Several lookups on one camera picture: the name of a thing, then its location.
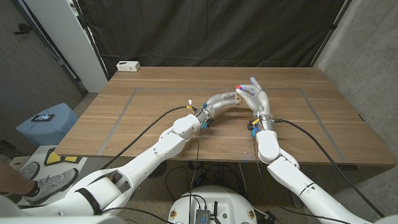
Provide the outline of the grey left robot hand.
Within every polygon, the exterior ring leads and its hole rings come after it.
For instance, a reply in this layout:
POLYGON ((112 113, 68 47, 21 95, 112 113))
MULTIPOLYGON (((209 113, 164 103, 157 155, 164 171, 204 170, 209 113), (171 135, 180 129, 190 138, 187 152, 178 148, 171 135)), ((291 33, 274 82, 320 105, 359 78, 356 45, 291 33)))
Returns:
POLYGON ((206 120, 214 118, 215 114, 225 106, 238 105, 239 100, 235 98, 235 92, 227 92, 222 94, 213 95, 205 103, 205 107, 196 111, 195 116, 199 120, 200 124, 203 124, 206 120))

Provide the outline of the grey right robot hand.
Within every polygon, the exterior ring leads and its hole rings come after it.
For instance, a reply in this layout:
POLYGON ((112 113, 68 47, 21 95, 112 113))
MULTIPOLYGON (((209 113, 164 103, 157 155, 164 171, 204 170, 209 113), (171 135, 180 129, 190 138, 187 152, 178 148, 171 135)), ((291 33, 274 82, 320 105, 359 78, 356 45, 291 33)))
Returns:
POLYGON ((253 115, 259 122, 263 130, 273 131, 271 119, 271 107, 265 91, 254 77, 250 78, 250 85, 240 85, 236 88, 236 93, 246 102, 247 106, 253 111, 253 115))

